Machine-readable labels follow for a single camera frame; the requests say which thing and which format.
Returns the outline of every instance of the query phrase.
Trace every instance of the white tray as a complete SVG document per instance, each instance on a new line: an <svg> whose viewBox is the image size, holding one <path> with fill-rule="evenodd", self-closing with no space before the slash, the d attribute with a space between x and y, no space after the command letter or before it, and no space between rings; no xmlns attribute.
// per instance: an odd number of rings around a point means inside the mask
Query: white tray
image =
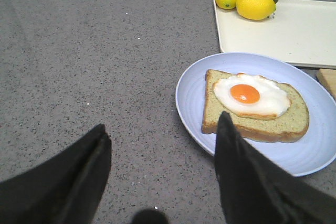
<svg viewBox="0 0 336 224"><path fill-rule="evenodd" d="M279 0L274 18L253 21L213 1L221 52L252 52L298 67L336 69L336 2Z"/></svg>

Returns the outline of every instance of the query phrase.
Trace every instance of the toast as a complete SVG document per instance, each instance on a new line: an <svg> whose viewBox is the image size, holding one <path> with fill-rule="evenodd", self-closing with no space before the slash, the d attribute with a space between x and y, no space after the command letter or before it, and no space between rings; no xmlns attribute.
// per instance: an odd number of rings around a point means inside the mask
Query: toast
<svg viewBox="0 0 336 224"><path fill-rule="evenodd" d="M213 92L213 83L221 78L228 78L232 73L209 69L205 75L205 104L202 121L204 134L216 133L220 114L226 111L230 114L234 125L242 137L260 142L295 142L308 130L309 111L300 93L287 83L278 83L277 86L286 91L291 106L280 117L274 120L259 120L237 116L223 106Z"/></svg>

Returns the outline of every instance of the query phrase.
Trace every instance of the granite countertop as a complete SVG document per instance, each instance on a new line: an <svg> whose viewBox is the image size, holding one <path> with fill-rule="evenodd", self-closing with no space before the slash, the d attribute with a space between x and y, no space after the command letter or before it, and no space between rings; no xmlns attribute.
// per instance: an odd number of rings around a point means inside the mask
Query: granite countertop
<svg viewBox="0 0 336 224"><path fill-rule="evenodd" d="M0 180L103 123L112 167L93 223L144 207L171 223L225 223L213 158L191 138L175 88L219 52L212 0L0 0ZM314 69L305 69L314 75ZM301 177L336 197L336 162Z"/></svg>

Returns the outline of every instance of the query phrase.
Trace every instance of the bread crust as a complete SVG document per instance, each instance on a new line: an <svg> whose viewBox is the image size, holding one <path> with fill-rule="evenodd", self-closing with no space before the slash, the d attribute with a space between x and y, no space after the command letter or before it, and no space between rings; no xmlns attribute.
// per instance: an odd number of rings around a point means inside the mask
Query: bread crust
<svg viewBox="0 0 336 224"><path fill-rule="evenodd" d="M268 142L268 143L274 143L274 142L284 142L284 143L292 143L304 136L304 134L307 132L308 127L309 127L309 111L307 108L306 103L304 102L302 96L300 93L294 89L290 84L287 83L279 83L282 85L282 88L286 88L291 91L292 97L290 97L291 103L293 108L290 108L291 111L289 113L292 113L293 110L298 107L300 108L300 111L302 111L302 115L300 117L300 120L303 120L302 125L304 125L300 130L292 130L292 129L287 129L283 127L283 129L274 129L272 130L264 130L262 127L251 127L250 125L244 124L244 120L246 119L241 119L237 115L235 115L233 112L231 112L229 109L224 107L217 99L215 99L214 92L212 90L212 84L211 81L214 82L216 80L213 79L213 74L219 75L223 74L224 78L227 78L229 76L232 76L233 74L219 71L219 70L212 70L209 69L206 72L205 75L205 81L206 81L206 88L205 88L205 104L204 104L204 111L203 111L203 121L202 121L202 132L204 134L210 134L210 133L216 133L217 132L217 122L218 120L211 119L211 109L210 107L216 107L215 111L216 114L220 115L222 111L226 111L230 113L230 115L233 118L233 122L235 126L237 127L238 131L242 135L242 137L249 138L255 141L259 142ZM249 122L252 122L252 120L255 121L256 124L263 124L265 126L268 126L269 124L272 124L275 120L258 120L258 119L248 119L250 120Z"/></svg>

